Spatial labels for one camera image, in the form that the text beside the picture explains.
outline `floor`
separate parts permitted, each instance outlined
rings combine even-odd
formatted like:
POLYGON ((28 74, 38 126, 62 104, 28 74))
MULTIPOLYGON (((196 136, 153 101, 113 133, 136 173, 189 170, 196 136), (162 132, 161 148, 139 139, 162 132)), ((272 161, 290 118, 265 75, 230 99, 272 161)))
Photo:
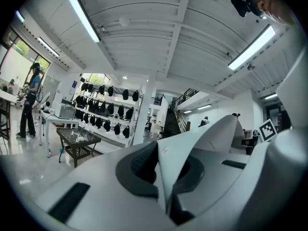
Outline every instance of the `floor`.
MULTIPOLYGON (((0 162, 11 181, 22 194, 36 200, 44 191, 53 185, 58 179, 74 169, 74 161, 67 154, 59 155, 61 142, 56 133, 56 126, 50 126, 50 158, 46 157, 45 143, 40 146, 38 136, 26 139, 16 139, 15 134, 19 131, 22 108, 11 108, 11 138, 9 141, 0 138, 0 162)), ((78 165, 91 159, 87 156, 78 160, 78 165)))

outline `tree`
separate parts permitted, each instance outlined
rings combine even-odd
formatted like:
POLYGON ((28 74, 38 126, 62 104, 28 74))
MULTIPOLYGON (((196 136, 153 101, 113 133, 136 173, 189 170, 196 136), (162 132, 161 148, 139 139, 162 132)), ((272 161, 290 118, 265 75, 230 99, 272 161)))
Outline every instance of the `tree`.
POLYGON ((47 62, 43 58, 39 58, 37 62, 41 65, 41 70, 44 71, 44 73, 46 73, 47 68, 49 67, 49 62, 47 62))
POLYGON ((92 75, 90 78, 90 83, 102 83, 103 82, 103 78, 102 77, 98 77, 97 75, 92 75))
POLYGON ((29 46, 27 46, 23 41, 19 40, 13 47, 24 57, 26 57, 29 53, 29 46))

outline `black pants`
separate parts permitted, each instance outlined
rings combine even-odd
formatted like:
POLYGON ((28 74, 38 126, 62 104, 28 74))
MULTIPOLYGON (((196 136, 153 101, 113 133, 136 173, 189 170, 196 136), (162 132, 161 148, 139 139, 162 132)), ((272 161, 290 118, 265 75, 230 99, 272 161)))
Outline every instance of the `black pants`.
POLYGON ((21 120, 20 120, 20 135, 22 137, 26 136, 27 120, 28 120, 29 132, 31 134, 35 134, 35 128, 34 128, 33 117, 32 117, 32 105, 34 104, 34 102, 35 102, 35 95, 28 94, 26 101, 25 101, 23 113, 21 115, 21 120))

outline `white pillar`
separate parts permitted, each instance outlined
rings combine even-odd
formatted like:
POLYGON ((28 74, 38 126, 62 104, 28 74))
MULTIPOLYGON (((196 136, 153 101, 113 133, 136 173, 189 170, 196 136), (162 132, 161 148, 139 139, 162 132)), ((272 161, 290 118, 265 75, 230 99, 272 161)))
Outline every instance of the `white pillar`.
POLYGON ((149 81, 145 88, 142 104, 140 106, 138 122, 136 125, 135 137, 133 142, 134 145, 143 143, 144 129, 148 117, 148 110, 151 103, 151 97, 155 81, 156 81, 156 71, 149 76, 149 81))

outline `blue shirt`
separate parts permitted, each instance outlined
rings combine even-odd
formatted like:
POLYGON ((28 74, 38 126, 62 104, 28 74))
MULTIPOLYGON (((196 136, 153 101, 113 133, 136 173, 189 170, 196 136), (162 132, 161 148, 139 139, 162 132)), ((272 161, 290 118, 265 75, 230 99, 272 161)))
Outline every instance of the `blue shirt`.
POLYGON ((38 86, 40 85, 40 77, 39 77, 39 75, 37 75, 37 76, 34 77, 32 83, 31 83, 31 85, 30 85, 30 88, 31 88, 31 89, 35 87, 35 83, 37 83, 38 86))

